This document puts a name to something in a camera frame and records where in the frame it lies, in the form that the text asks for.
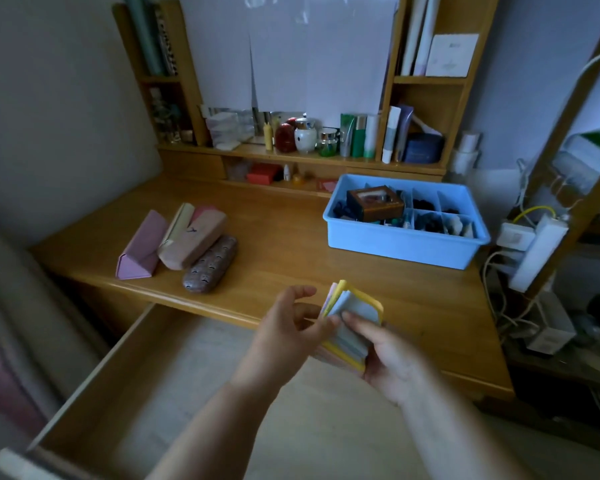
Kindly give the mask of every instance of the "wooden desk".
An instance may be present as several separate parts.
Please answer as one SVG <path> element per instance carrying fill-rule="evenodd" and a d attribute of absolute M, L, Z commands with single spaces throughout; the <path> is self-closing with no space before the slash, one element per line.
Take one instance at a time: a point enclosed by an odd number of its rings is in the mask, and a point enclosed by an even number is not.
<path fill-rule="evenodd" d="M 155 209 L 169 220 L 183 201 L 224 211 L 228 233 L 238 238 L 238 255 L 218 287 L 211 294 L 190 294 L 182 273 L 161 264 L 152 278 L 117 280 L 118 256 L 147 212 Z M 331 283 L 346 279 L 382 302 L 387 321 L 419 343 L 456 385 L 512 398 L 476 266 L 458 271 L 331 249 L 322 219 L 325 205 L 320 197 L 160 176 L 32 252 L 49 271 L 74 282 L 252 328 L 282 288 L 314 285 L 318 293 L 310 301 L 321 305 Z M 131 325 L 111 319 L 118 329 Z"/>

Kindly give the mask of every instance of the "power strip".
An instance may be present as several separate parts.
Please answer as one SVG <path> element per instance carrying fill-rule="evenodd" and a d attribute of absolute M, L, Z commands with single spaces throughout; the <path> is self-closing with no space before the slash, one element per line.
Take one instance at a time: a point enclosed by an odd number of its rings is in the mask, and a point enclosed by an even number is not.
<path fill-rule="evenodd" d="M 535 240 L 509 281 L 509 288 L 520 293 L 527 291 L 568 230 L 569 227 L 564 221 L 544 215 L 536 227 Z"/>

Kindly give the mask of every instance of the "red box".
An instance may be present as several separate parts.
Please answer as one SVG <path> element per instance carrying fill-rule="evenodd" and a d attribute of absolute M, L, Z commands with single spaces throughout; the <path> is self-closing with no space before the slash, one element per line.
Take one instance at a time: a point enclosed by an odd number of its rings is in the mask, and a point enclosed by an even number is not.
<path fill-rule="evenodd" d="M 254 163 L 247 174 L 247 180 L 252 184 L 271 185 L 277 173 L 282 172 L 282 166 L 274 163 Z"/>

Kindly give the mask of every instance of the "gray wall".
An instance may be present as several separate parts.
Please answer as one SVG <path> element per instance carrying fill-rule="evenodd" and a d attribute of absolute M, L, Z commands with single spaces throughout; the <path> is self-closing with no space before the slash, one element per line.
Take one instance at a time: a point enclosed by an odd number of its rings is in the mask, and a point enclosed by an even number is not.
<path fill-rule="evenodd" d="M 37 242 L 160 172 L 120 0 L 0 0 L 0 226 Z"/>
<path fill-rule="evenodd" d="M 599 37 L 600 0 L 500 0 L 463 122 L 484 133 L 479 168 L 537 156 Z M 591 99 L 579 130 L 600 128 Z"/>

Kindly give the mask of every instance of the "small wooden box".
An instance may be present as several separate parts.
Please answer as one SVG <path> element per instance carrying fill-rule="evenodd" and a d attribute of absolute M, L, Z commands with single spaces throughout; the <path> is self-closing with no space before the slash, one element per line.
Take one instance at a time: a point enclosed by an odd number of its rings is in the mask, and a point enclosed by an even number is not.
<path fill-rule="evenodd" d="M 348 191 L 347 206 L 362 222 L 399 219 L 404 213 L 404 202 L 386 185 Z"/>

